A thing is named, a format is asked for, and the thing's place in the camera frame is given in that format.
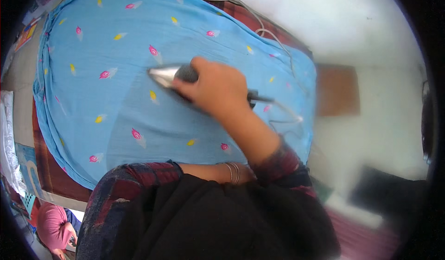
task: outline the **man in pink turban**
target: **man in pink turban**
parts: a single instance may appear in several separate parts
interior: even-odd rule
[[[39,209],[37,234],[49,251],[61,260],[65,260],[62,250],[66,248],[66,245],[77,244],[76,230],[68,222],[65,209],[48,202],[44,202]]]

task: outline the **bracelet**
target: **bracelet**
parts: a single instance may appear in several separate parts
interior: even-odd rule
[[[231,180],[231,182],[232,182],[232,184],[236,185],[236,184],[238,184],[239,178],[241,176],[241,174],[239,172],[239,167],[238,167],[238,165],[236,165],[236,163],[228,162],[228,164],[230,164],[231,166],[233,166],[235,168],[236,178],[235,178],[234,182],[233,182],[233,180]]]
[[[228,165],[227,163],[224,163],[230,170],[230,182],[233,182],[233,173],[232,173],[232,168],[230,167],[230,165]]]

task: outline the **plaid shirt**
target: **plaid shirt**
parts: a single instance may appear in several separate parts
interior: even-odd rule
[[[259,184],[276,184],[315,198],[307,168],[286,143],[251,168]],[[129,202],[142,190],[180,180],[183,175],[179,165],[171,161],[124,164],[110,170],[88,200],[76,258],[107,259]]]

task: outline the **pink flower motif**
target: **pink flower motif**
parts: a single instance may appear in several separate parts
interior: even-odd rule
[[[108,71],[103,71],[99,77],[99,79],[106,79],[108,78],[108,76],[110,75],[110,72]]]
[[[150,45],[149,50],[150,50],[152,55],[158,56],[158,54],[159,54],[158,51],[155,48],[153,48],[152,45]]]
[[[133,135],[133,137],[136,138],[137,140],[140,140],[142,138],[141,134],[137,130],[135,130],[133,128],[131,128],[131,129],[132,129],[131,134]]]

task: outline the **floor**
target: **floor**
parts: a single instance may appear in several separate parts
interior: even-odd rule
[[[316,62],[356,68],[361,115],[315,120],[308,162],[312,176],[344,197],[356,184],[364,165],[406,179],[426,178],[428,166],[422,158],[420,141],[424,63],[413,33],[393,0],[364,0],[358,8],[351,8],[348,2],[339,2],[343,7],[333,3],[339,0],[326,0],[331,4],[298,0],[298,14],[293,14],[299,16],[299,22],[298,18],[289,18],[291,15],[284,18],[284,12],[276,13],[279,10],[269,12],[264,7],[267,2],[244,1],[284,27],[291,27],[291,32],[309,44]],[[293,0],[280,0],[270,8],[281,6],[286,11],[295,4],[286,2]],[[32,82],[43,23],[42,19],[32,40],[16,53],[2,84],[2,89],[14,91],[15,141],[31,147]],[[53,203],[64,207],[82,211],[85,205],[49,196]]]

